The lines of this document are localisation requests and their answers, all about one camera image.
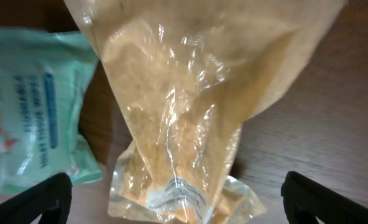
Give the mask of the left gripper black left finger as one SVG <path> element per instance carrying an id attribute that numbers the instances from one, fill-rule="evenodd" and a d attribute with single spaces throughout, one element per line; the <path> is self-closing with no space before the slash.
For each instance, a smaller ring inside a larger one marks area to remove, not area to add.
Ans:
<path id="1" fill-rule="evenodd" d="M 66 224 L 72 201 L 72 182 L 58 173 L 0 204 L 0 224 Z"/>

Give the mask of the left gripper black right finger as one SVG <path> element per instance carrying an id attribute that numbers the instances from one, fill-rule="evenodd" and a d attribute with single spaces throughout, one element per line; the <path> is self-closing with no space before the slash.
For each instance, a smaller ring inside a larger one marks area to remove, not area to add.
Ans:
<path id="1" fill-rule="evenodd" d="M 368 208 L 295 171 L 287 173 L 281 196 L 290 224 L 368 223 Z"/>

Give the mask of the mint green wipes pack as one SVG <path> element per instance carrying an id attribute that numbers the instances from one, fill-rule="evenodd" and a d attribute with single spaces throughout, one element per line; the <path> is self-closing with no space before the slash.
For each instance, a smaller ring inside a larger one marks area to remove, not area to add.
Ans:
<path id="1" fill-rule="evenodd" d="M 0 29 L 0 194 L 102 170 L 78 123 L 98 57 L 80 32 Z"/>

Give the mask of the beige plastic bag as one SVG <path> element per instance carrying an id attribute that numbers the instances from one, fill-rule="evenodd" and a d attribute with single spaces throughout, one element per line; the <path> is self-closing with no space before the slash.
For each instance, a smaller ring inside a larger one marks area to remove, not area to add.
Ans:
<path id="1" fill-rule="evenodd" d="M 99 57 L 132 136 L 112 217 L 247 223 L 265 213 L 230 176 L 243 122 L 278 101 L 343 0 L 97 0 L 67 8 Z"/>

